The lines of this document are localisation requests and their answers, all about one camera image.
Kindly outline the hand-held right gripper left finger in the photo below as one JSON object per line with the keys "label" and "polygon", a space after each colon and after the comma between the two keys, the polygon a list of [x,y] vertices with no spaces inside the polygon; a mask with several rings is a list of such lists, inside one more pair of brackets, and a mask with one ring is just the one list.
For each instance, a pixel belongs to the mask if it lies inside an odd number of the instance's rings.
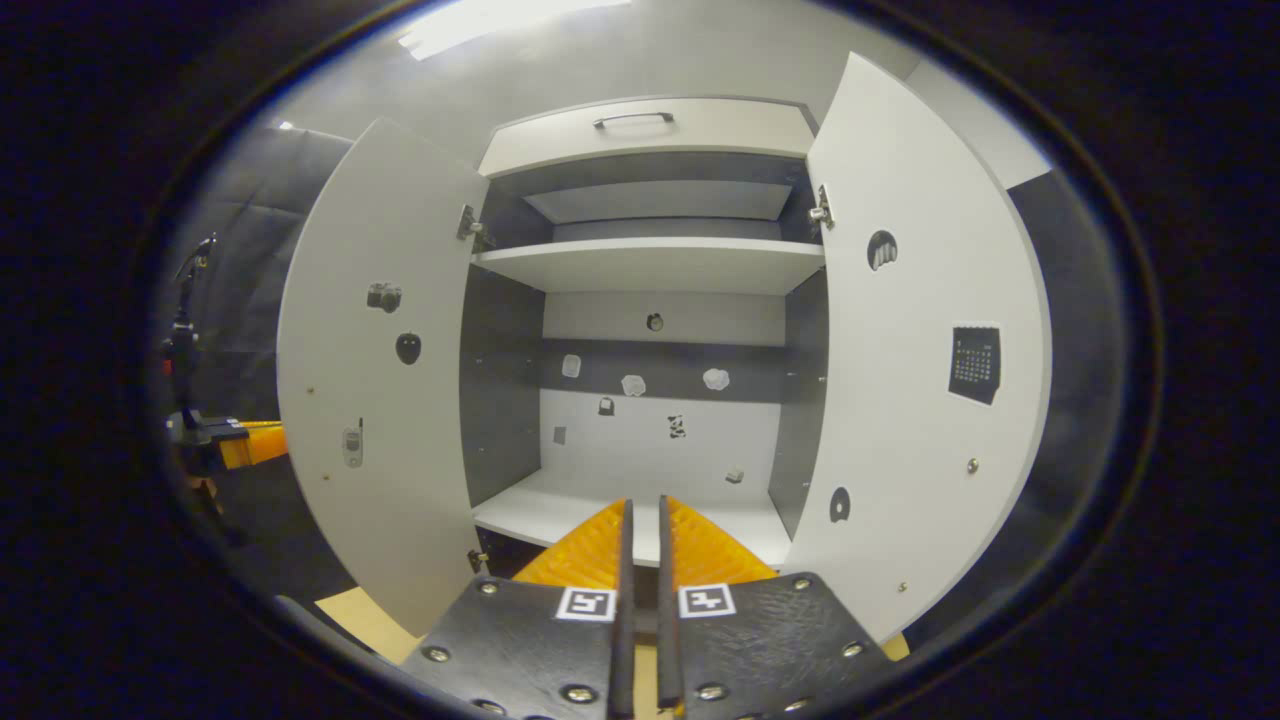
{"label": "hand-held right gripper left finger", "polygon": [[513,577],[475,577],[402,669],[486,717],[634,717],[632,548],[620,498]]}

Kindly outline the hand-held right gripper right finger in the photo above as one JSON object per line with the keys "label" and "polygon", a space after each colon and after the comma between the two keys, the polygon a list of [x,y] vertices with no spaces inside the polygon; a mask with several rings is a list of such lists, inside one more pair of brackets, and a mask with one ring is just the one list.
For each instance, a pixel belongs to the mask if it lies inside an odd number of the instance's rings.
{"label": "hand-held right gripper right finger", "polygon": [[658,705],[677,719],[800,719],[877,683],[882,646],[815,573],[781,574],[689,505],[659,502]]}

